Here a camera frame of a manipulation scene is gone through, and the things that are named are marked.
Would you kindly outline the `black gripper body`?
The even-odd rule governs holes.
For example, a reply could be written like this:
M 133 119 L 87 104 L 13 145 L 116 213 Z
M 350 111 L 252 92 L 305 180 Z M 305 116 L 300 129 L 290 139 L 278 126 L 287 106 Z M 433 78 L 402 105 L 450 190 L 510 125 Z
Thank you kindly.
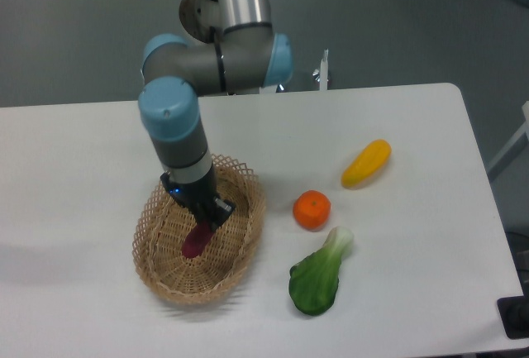
M 165 171 L 160 181 L 169 196 L 182 208 L 187 208 L 192 214 L 197 210 L 214 211 L 217 216 L 217 229 L 232 215 L 236 205 L 229 200 L 221 199 L 217 192 L 217 179 L 214 166 L 196 181 L 182 183 L 173 181 L 171 173 Z

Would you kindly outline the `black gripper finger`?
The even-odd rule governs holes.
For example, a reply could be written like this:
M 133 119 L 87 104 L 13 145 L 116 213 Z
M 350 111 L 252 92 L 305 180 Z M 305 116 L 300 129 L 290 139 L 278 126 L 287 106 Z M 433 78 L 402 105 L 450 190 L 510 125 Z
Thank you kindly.
M 217 216 L 214 211 L 204 211 L 202 209 L 193 213 L 197 225 L 204 232 L 214 234 L 217 230 Z

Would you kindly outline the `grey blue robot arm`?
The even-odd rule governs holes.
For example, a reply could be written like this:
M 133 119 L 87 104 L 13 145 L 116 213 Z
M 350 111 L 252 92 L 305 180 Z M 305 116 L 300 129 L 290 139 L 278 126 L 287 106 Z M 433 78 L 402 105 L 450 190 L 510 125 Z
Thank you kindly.
M 220 12 L 206 41 L 189 45 L 163 34 L 145 46 L 142 123 L 164 168 L 161 182 L 197 224 L 221 227 L 234 205 L 217 192 L 198 100 L 288 82 L 293 57 L 288 37 L 273 30 L 269 0 L 209 0 Z

